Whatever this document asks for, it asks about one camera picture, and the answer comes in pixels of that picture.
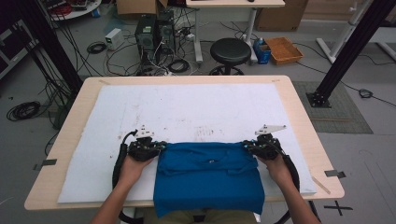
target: person's forearm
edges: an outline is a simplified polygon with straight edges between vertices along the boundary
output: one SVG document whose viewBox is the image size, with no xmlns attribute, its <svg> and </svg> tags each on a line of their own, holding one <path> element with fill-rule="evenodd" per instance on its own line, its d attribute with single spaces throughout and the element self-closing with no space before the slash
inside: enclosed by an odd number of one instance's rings
<svg viewBox="0 0 396 224">
<path fill-rule="evenodd" d="M 288 184 L 280 187 L 280 189 L 288 204 L 290 216 L 294 224 L 320 223 L 294 185 Z"/>
<path fill-rule="evenodd" d="M 117 185 L 105 202 L 102 204 L 99 212 L 92 219 L 91 224 L 114 224 L 123 207 L 123 203 L 128 195 L 130 188 L 123 185 Z"/>
</svg>

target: white mat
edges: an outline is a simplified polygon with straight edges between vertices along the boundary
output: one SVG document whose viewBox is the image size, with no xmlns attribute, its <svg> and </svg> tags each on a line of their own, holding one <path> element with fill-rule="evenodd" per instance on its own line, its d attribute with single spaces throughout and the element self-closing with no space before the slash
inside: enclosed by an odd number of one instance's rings
<svg viewBox="0 0 396 224">
<path fill-rule="evenodd" d="M 104 86 L 70 162 L 58 203 L 103 202 L 111 191 L 120 143 L 146 125 L 154 140 L 240 142 L 256 139 L 263 124 L 287 125 L 273 133 L 290 154 L 301 178 L 301 193 L 316 192 L 304 157 L 274 84 Z M 134 141 L 127 139 L 127 144 Z M 265 165 L 259 170 L 266 195 L 281 195 Z M 134 185 L 128 201 L 152 200 L 157 161 Z"/>
</svg>

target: gray mat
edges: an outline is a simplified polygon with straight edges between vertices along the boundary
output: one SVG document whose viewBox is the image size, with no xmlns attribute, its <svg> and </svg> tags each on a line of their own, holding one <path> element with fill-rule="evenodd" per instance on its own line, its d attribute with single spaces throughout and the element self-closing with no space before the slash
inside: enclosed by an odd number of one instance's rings
<svg viewBox="0 0 396 224">
<path fill-rule="evenodd" d="M 307 92 L 314 92 L 320 82 L 293 82 L 308 117 L 317 133 L 373 133 L 342 84 L 329 98 L 332 108 L 312 107 Z"/>
</svg>

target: blue cloth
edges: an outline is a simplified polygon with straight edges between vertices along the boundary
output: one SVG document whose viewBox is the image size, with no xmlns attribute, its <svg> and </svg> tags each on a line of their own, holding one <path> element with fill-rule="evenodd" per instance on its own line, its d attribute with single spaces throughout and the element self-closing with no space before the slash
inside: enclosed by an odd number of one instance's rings
<svg viewBox="0 0 396 224">
<path fill-rule="evenodd" d="M 167 144 L 155 179 L 157 216 L 202 208 L 261 214 L 265 195 L 257 166 L 241 143 Z"/>
</svg>

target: black round stool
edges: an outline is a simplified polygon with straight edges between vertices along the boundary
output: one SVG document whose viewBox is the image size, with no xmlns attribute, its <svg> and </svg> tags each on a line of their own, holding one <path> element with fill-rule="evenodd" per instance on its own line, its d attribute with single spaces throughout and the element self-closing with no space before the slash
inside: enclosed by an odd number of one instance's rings
<svg viewBox="0 0 396 224">
<path fill-rule="evenodd" d="M 210 76 L 230 75 L 231 70 L 235 70 L 234 75 L 244 75 L 235 66 L 245 63 L 250 59 L 251 49 L 245 41 L 236 38 L 222 38 L 216 41 L 210 48 L 213 59 L 223 65 L 215 67 L 209 72 Z"/>
</svg>

